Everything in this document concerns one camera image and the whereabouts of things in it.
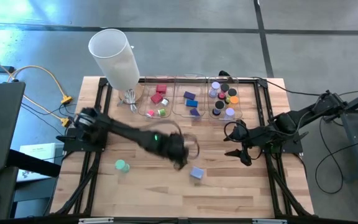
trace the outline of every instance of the wooden table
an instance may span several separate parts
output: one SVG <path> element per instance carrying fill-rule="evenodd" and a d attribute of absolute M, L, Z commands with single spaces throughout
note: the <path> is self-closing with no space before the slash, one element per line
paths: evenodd
<path fill-rule="evenodd" d="M 284 87 L 281 78 L 271 78 L 269 81 Z M 76 112 L 94 105 L 98 82 L 99 77 L 84 77 Z M 274 115 L 289 111 L 285 91 L 270 84 L 268 87 Z M 259 126 L 254 88 L 240 84 L 239 90 L 242 119 L 248 128 Z M 127 105 L 117 106 L 118 102 L 118 92 L 113 90 L 110 117 L 133 126 L 151 122 L 144 116 L 132 114 Z M 137 144 L 110 134 L 99 167 L 92 216 L 273 217 L 263 155 L 252 161 L 250 167 L 243 165 L 238 158 L 225 156 L 226 151 L 239 148 L 240 145 L 223 142 L 223 123 L 211 119 L 208 113 L 205 113 L 201 121 L 192 121 L 174 113 L 171 113 L 169 119 L 175 120 L 184 133 L 197 136 L 201 146 L 199 158 L 189 161 L 189 164 L 178 172 L 169 161 L 150 155 Z M 174 131 L 169 127 L 162 129 Z M 259 148 L 254 147 L 249 152 L 252 157 L 256 157 Z M 62 164 L 51 212 L 61 208 L 78 186 L 83 157 L 84 153 L 75 152 Z M 115 169 L 114 163 L 118 159 L 124 159 L 131 165 L 128 173 L 122 174 Z M 282 159 L 289 189 L 302 206 L 313 213 L 301 162 L 292 154 L 284 154 Z M 204 170 L 204 176 L 198 183 L 189 176 L 193 166 Z M 84 209 L 87 197 L 88 187 L 85 189 L 81 209 Z M 278 197 L 280 208 L 284 211 L 280 190 Z"/>

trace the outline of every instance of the gray floor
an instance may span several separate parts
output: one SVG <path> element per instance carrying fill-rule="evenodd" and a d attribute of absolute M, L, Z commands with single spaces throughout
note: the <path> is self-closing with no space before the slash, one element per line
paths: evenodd
<path fill-rule="evenodd" d="M 358 30 L 358 1 L 260 0 L 260 6 L 266 29 Z M 251 0 L 0 0 L 0 23 L 258 28 Z M 43 66 L 56 75 L 68 94 L 78 96 L 83 76 L 101 75 L 87 48 L 93 34 L 0 30 L 0 62 L 16 68 Z M 226 70 L 238 77 L 267 76 L 259 34 L 128 32 L 127 36 L 134 46 L 142 75 L 202 73 L 212 76 Z M 310 93 L 322 93 L 327 89 L 338 93 L 358 90 L 358 35 L 269 34 L 267 45 L 274 77 L 284 78 L 288 89 Z M 6 78 L 6 75 L 0 75 L 0 82 Z M 29 97 L 51 110 L 58 108 L 61 95 L 46 73 L 29 69 L 19 78 L 26 82 L 25 92 Z M 356 96 L 344 98 L 351 100 Z M 294 110 L 316 100 L 302 95 L 288 97 Z M 60 132 L 64 131 L 57 119 L 43 118 Z M 314 170 L 327 152 L 319 136 L 318 122 L 301 131 L 310 132 L 302 143 L 315 213 L 326 218 L 358 221 L 358 181 L 345 183 L 336 195 L 320 191 L 314 181 Z M 56 134 L 43 121 L 21 110 L 12 148 L 57 142 Z M 344 131 L 334 124 L 324 124 L 323 134 L 331 149 L 349 144 Z M 337 158 L 345 174 L 354 170 L 350 152 L 338 154 Z M 339 172 L 333 161 L 328 160 L 321 169 L 319 181 L 322 186 L 326 190 L 338 187 Z M 53 183 L 45 185 L 45 191 L 50 192 Z M 39 214 L 22 209 L 26 207 L 36 206 L 18 205 L 18 217 Z"/>

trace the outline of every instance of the clear plastic container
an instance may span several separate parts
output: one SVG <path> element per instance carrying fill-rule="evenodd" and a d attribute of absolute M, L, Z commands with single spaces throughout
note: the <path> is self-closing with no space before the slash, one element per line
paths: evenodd
<path fill-rule="evenodd" d="M 198 102 L 197 112 L 199 116 L 192 115 L 190 110 L 194 107 L 186 106 L 186 98 L 183 97 L 185 92 L 196 95 L 195 99 Z M 173 95 L 173 113 L 184 118 L 193 118 L 194 120 L 201 119 L 206 111 L 206 77 L 200 74 L 185 74 L 175 77 L 175 94 Z"/>
<path fill-rule="evenodd" d="M 167 91 L 162 94 L 164 99 L 167 99 L 168 105 L 164 106 L 162 102 L 155 104 L 151 97 L 156 94 L 157 85 L 166 85 Z M 146 118 L 161 119 L 167 118 L 171 115 L 173 105 L 173 93 L 175 92 L 175 77 L 158 76 L 158 77 L 144 77 L 144 89 L 142 94 L 142 101 L 138 109 L 138 113 Z M 165 115 L 159 116 L 158 110 L 164 109 Z M 152 110 L 154 116 L 147 116 L 147 113 Z"/>
<path fill-rule="evenodd" d="M 239 80 L 236 77 L 209 77 L 208 78 L 208 91 L 207 93 L 209 93 L 209 91 L 211 91 L 212 89 L 212 83 L 213 82 L 218 82 L 220 85 L 222 85 L 223 83 L 226 83 L 229 85 L 229 88 L 233 88 L 236 90 L 237 94 L 236 97 L 238 97 L 238 99 L 240 98 L 239 95 Z M 241 111 L 241 106 L 240 106 L 240 101 L 238 101 L 238 103 L 236 103 L 235 105 L 233 104 L 224 104 L 224 108 L 221 110 L 221 114 L 219 115 L 214 115 L 213 114 L 213 109 L 215 108 L 215 103 L 217 101 L 219 101 L 220 99 L 218 97 L 212 98 L 209 95 L 207 95 L 208 98 L 208 113 L 210 115 L 210 117 L 214 118 L 214 119 L 220 119 L 223 121 L 230 121 L 230 120 L 234 120 L 234 119 L 240 119 L 242 118 L 242 111 Z M 234 109 L 234 116 L 231 116 L 231 119 L 225 119 L 224 115 L 225 115 L 225 110 L 228 108 L 233 108 Z"/>

